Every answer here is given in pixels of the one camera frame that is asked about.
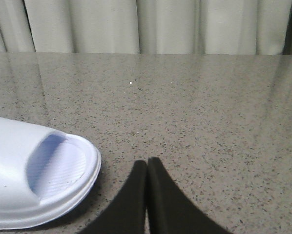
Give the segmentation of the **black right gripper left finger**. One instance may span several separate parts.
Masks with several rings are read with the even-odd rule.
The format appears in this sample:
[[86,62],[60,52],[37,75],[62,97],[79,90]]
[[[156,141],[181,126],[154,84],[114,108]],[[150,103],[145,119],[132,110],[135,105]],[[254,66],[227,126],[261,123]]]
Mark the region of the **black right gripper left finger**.
[[143,234],[146,214],[146,178],[146,162],[135,161],[126,182],[115,198],[80,233]]

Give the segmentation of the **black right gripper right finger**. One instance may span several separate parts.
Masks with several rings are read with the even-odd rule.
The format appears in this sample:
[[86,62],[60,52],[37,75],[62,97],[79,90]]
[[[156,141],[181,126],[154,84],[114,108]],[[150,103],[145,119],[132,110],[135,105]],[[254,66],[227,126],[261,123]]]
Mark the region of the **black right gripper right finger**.
[[148,160],[147,209],[152,234],[228,234],[175,184],[162,161]]

